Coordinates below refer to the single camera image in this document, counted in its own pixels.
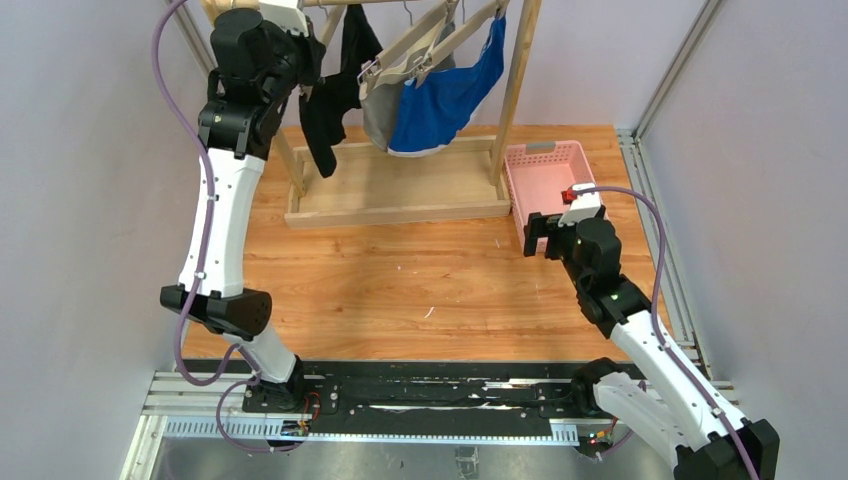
metal hook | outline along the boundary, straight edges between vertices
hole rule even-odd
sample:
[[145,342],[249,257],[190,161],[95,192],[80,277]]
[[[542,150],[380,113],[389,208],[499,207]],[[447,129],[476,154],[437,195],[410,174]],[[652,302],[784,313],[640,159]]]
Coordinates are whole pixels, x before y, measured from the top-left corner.
[[413,24],[412,21],[412,11],[409,10],[409,6],[406,4],[406,0],[403,0],[403,9],[406,10],[406,13],[409,14],[409,26],[411,27]]
[[330,12],[327,11],[327,7],[321,5],[321,0],[318,0],[318,8],[324,11],[324,17],[330,18]]

white wall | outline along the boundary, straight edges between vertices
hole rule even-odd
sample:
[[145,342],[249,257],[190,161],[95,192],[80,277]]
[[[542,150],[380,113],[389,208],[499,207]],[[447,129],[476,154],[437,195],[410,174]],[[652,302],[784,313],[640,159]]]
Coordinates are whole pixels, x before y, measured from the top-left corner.
[[[487,1],[466,0],[467,16]],[[702,3],[703,0],[544,0],[515,123],[635,126]],[[521,0],[513,0],[507,14],[507,69],[521,4]],[[407,5],[417,19],[435,1],[410,1]],[[208,37],[211,28],[202,9],[193,10],[198,29]],[[307,8],[306,12],[320,31],[324,13],[318,7]],[[401,3],[369,4],[365,5],[365,12],[384,46],[409,26]],[[462,10],[458,9],[457,20],[461,19]],[[477,59],[488,24],[477,33],[457,51],[459,66],[470,66]],[[338,72],[340,44],[341,26],[324,63],[325,74]],[[498,123],[505,77],[487,98],[476,123]],[[350,112],[345,120],[360,124],[362,117],[359,112]],[[290,108],[283,121],[298,125],[297,109]]]
[[844,478],[848,3],[729,1],[645,141],[700,340],[781,435],[778,478]]
[[[6,2],[0,19],[3,478],[112,479],[170,358],[196,154],[159,98],[161,0]],[[180,32],[164,70],[189,117],[205,81]]]

wooden table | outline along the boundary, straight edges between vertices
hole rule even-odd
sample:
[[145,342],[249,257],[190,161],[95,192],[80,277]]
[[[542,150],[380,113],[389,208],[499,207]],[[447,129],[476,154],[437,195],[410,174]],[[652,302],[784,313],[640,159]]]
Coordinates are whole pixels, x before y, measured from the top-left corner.
[[[292,146],[305,145],[299,128],[286,134]],[[509,143],[554,140],[580,141],[598,184],[630,186],[610,126],[519,126]],[[347,141],[367,138],[348,128]],[[274,328],[302,358],[626,358],[580,313],[562,264],[521,255],[511,217],[292,230],[283,221],[289,189],[272,154],[254,198],[244,273],[248,287],[271,293]],[[603,201],[623,243],[623,272],[649,294],[654,268],[634,201],[616,194]],[[225,349],[223,339],[191,325],[186,356],[220,357]]]

gray garment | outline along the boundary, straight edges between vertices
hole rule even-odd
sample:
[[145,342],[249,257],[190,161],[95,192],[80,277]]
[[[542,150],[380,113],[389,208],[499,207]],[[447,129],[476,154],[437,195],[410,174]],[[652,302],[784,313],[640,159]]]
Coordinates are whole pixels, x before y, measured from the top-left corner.
[[[453,33],[455,28],[453,22],[445,25],[441,35],[439,35],[439,42]],[[428,49],[429,47],[425,47],[410,54],[407,65],[424,56]],[[433,71],[440,72],[455,67],[456,62],[453,60],[453,54],[450,54],[441,63],[436,65]],[[389,141],[392,139],[392,134],[395,131],[400,97],[403,94],[403,85],[403,82],[380,85],[371,90],[368,96],[361,101],[364,117],[362,123],[365,127],[365,134],[368,135],[368,138],[371,139],[371,143],[375,147],[384,152],[388,151]]]

pink plastic basket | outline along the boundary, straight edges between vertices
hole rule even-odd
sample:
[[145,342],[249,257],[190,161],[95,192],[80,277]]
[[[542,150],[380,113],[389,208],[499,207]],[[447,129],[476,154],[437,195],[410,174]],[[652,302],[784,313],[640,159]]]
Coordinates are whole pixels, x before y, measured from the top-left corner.
[[[510,145],[506,149],[506,175],[512,199],[512,216],[524,249],[524,226],[533,212],[561,213],[562,192],[575,183],[594,183],[595,177],[583,146],[576,141]],[[540,239],[537,252],[544,252]]]

